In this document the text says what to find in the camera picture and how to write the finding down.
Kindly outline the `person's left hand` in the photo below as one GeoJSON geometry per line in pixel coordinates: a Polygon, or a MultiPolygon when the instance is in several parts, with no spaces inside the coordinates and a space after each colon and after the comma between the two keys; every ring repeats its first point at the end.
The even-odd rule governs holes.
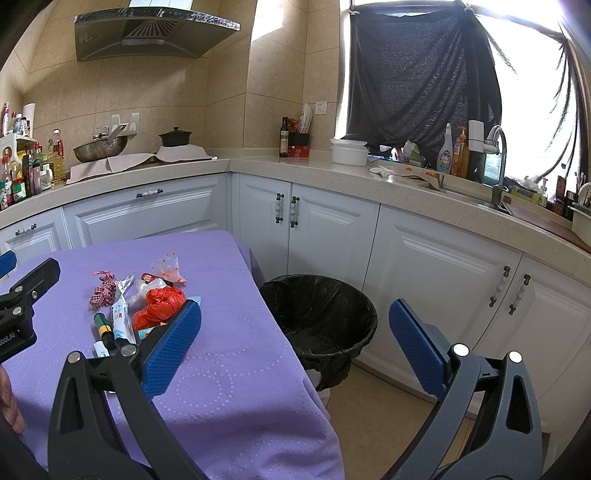
{"type": "Polygon", "coordinates": [[[22,435],[25,430],[24,418],[18,409],[8,373],[2,366],[0,366],[0,398],[3,418],[14,433],[22,435]]]}

